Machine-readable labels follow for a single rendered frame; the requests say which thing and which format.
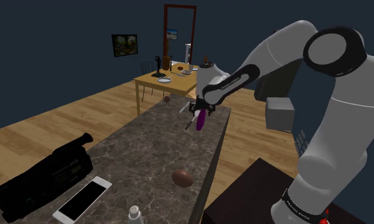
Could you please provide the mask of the dark-framed wall picture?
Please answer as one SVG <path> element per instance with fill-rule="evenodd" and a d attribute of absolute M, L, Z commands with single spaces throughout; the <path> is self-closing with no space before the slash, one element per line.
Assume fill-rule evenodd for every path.
<path fill-rule="evenodd" d="M 112 34 L 114 57 L 138 54 L 136 34 Z"/>

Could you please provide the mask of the brown egg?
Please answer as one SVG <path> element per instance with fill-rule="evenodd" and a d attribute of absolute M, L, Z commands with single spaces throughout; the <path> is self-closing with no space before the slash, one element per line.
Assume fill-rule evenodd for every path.
<path fill-rule="evenodd" d="M 183 188 L 190 187 L 194 182 L 192 175 L 182 169 L 178 169 L 172 173 L 172 180 L 177 186 Z"/>

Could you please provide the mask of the red-brown door frame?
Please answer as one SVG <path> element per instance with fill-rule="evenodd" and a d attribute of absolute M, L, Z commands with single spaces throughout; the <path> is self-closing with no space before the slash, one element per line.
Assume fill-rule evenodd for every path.
<path fill-rule="evenodd" d="M 193 56 L 193 44 L 194 44 L 194 37 L 195 37 L 195 22 L 197 17 L 197 6 L 194 5 L 181 5 L 181 4 L 164 4 L 163 6 L 163 56 L 167 56 L 167 19 L 168 19 L 168 9 L 169 8 L 186 8 L 193 10 L 193 21 L 192 21 L 192 30 L 191 30 L 191 47 L 190 47 L 190 57 L 189 57 L 189 64 L 192 63 L 192 56 Z"/>

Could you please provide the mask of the yellow wooden table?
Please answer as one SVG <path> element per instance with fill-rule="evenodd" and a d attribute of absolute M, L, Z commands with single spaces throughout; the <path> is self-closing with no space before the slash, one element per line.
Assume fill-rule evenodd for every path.
<path fill-rule="evenodd" d="M 170 83 L 160 83 L 157 78 L 153 77 L 155 74 L 156 66 L 153 66 L 154 71 L 145 75 L 138 76 L 134 78 L 135 81 L 135 97 L 136 97 L 136 107 L 137 115 L 141 114 L 140 102 L 141 98 L 139 96 L 139 87 L 145 86 L 148 88 L 153 88 L 163 92 L 169 92 L 176 95 L 187 96 L 189 93 L 195 89 L 197 86 L 197 71 L 193 71 L 190 75 L 184 75 L 178 70 L 178 67 L 183 69 L 188 69 L 189 64 L 185 63 L 175 63 L 172 65 L 171 71 L 166 71 L 161 69 L 160 72 L 165 74 L 166 78 L 170 78 L 172 81 Z"/>

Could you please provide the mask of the purple eggplant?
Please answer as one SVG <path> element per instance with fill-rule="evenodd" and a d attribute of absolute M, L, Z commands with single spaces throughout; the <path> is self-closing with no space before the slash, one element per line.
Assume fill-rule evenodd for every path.
<path fill-rule="evenodd" d="M 206 110 L 201 109 L 199 114 L 197 115 L 196 130 L 202 130 L 202 127 L 204 126 L 204 123 L 205 123 L 205 116 L 206 116 Z"/>

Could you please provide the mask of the dark metal chair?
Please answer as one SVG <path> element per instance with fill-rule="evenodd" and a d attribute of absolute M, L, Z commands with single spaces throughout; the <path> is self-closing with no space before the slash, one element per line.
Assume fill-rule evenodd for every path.
<path fill-rule="evenodd" d="M 140 68 L 141 68 L 142 75 L 145 75 L 145 74 L 148 74 L 154 71 L 153 63 L 151 61 L 146 61 L 146 62 L 141 63 Z M 144 100 L 144 93 L 145 93 L 145 86 L 143 86 L 143 95 L 142 95 L 141 102 L 143 102 Z"/>

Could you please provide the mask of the black camcorder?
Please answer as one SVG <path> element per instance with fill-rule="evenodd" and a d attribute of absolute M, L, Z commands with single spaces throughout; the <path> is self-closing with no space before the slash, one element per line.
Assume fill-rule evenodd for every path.
<path fill-rule="evenodd" d="M 92 136 L 85 133 L 0 185 L 0 210 L 5 221 L 25 217 L 84 179 L 93 166 L 83 145 L 92 141 Z"/>

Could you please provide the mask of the grey box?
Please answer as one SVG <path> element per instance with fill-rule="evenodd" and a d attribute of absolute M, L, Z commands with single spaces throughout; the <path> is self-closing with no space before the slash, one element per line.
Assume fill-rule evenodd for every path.
<path fill-rule="evenodd" d="M 268 97 L 265 108 L 266 128 L 291 132 L 294 122 L 294 106 L 288 97 Z"/>

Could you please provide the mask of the white salt shaker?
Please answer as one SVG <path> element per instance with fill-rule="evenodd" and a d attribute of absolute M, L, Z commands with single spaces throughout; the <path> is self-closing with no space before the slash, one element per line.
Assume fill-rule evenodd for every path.
<path fill-rule="evenodd" d="M 136 205 L 129 209 L 128 224 L 144 224 L 142 214 Z"/>

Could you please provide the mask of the dark robot stand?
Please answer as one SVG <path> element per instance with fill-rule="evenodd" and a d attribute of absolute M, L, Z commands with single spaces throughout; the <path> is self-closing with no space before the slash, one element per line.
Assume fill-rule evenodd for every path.
<path fill-rule="evenodd" d="M 311 152 L 295 178 L 258 158 L 205 211 L 202 224 L 365 224 L 333 199 L 364 167 L 355 155 Z"/>

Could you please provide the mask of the dark cabinet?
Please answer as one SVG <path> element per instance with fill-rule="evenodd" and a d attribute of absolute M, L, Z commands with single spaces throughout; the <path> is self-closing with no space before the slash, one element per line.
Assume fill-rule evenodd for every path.
<path fill-rule="evenodd" d="M 294 60 L 261 77 L 254 91 L 255 99 L 265 102 L 267 97 L 287 97 L 301 62 L 301 59 Z"/>

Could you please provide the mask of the white smartphone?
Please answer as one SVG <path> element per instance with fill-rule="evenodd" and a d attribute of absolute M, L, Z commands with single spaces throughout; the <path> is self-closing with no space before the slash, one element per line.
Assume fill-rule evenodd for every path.
<path fill-rule="evenodd" d="M 75 224 L 83 213 L 111 186 L 112 184 L 105 179 L 94 177 L 52 216 L 62 224 Z"/>

